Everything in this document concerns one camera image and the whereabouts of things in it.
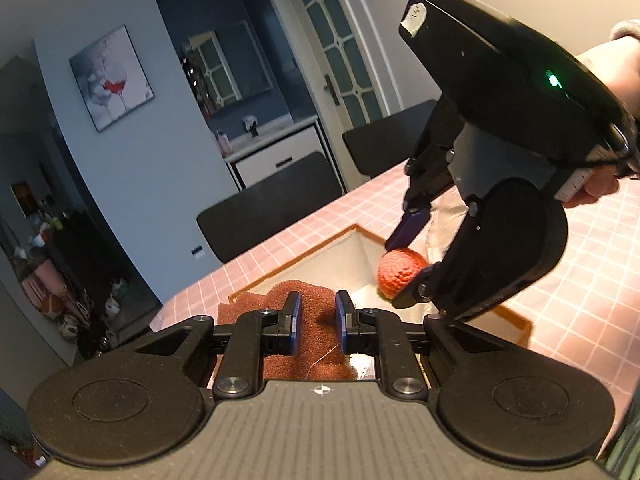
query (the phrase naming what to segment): countertop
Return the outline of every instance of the countertop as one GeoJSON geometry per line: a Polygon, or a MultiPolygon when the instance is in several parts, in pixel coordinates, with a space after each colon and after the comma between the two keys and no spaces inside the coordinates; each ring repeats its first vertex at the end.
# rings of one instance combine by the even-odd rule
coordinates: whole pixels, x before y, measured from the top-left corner
{"type": "MultiPolygon", "coordinates": [[[[616,195],[567,210],[570,234],[562,260],[506,302],[534,322],[532,350],[586,370],[607,386],[616,420],[640,377],[640,182],[620,184],[616,195]]],[[[400,164],[177,294],[151,328],[196,314],[215,318],[233,291],[351,224],[388,237],[406,186],[400,164]]]]}
{"type": "Polygon", "coordinates": [[[235,146],[234,152],[224,157],[224,161],[227,164],[235,162],[245,155],[256,152],[263,146],[267,146],[274,143],[276,140],[281,139],[282,137],[286,137],[291,132],[301,130],[306,126],[315,123],[317,120],[318,116],[314,115],[311,117],[307,117],[306,119],[302,119],[301,121],[297,121],[293,124],[288,124],[287,126],[284,126],[282,128],[275,128],[273,130],[266,131],[263,134],[260,133],[260,128],[258,127],[258,136],[251,137],[250,134],[246,134],[246,137],[244,137],[244,142],[239,142],[238,145],[235,146]]]}

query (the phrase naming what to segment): circular pad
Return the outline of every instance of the circular pad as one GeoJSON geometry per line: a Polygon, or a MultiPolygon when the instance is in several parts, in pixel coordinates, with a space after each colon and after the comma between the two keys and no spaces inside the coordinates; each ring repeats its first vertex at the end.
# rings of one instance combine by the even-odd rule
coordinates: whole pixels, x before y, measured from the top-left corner
{"type": "Polygon", "coordinates": [[[614,413],[597,379],[526,351],[468,354],[443,384],[436,409],[462,444],[518,466],[595,456],[614,413]]]}
{"type": "Polygon", "coordinates": [[[132,381],[107,379],[80,388],[74,408],[94,422],[119,422],[145,409],[149,394],[144,386],[132,381]]]}
{"type": "Polygon", "coordinates": [[[524,418],[557,415],[569,404],[562,386],[540,377],[505,379],[495,387],[494,399],[505,412],[524,418]]]}
{"type": "Polygon", "coordinates": [[[204,416],[180,360],[110,352],[44,381],[29,400],[31,431],[48,453],[81,466],[123,466],[190,437],[204,416]]]}

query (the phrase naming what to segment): sleeve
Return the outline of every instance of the sleeve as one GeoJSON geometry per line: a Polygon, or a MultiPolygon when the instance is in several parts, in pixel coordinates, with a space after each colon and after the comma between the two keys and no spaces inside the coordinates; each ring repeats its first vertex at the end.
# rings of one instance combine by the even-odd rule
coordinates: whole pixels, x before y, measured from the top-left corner
{"type": "Polygon", "coordinates": [[[609,41],[619,40],[625,36],[632,36],[640,41],[640,20],[626,20],[618,23],[611,30],[609,41]]]}

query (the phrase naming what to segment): door handle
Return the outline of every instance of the door handle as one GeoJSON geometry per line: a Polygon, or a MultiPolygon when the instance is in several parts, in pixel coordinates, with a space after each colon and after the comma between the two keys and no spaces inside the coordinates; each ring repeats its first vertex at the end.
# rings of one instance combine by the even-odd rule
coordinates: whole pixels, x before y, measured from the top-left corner
{"type": "Polygon", "coordinates": [[[280,162],[276,162],[276,168],[281,168],[284,165],[289,164],[290,162],[293,162],[293,157],[292,156],[288,156],[284,160],[281,160],[280,162]]]}
{"type": "Polygon", "coordinates": [[[328,74],[324,74],[324,80],[326,81],[324,91],[331,94],[331,98],[334,100],[334,104],[336,106],[340,106],[340,99],[338,99],[338,94],[335,92],[334,84],[331,82],[331,78],[328,74]]]}

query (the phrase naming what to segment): mirror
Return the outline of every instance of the mirror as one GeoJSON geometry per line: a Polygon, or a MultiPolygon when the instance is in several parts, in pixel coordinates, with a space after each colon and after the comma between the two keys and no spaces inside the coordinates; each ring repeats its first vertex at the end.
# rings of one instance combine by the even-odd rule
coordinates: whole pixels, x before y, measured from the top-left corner
{"type": "Polygon", "coordinates": [[[247,22],[192,36],[189,43],[216,108],[272,88],[247,22]]]}

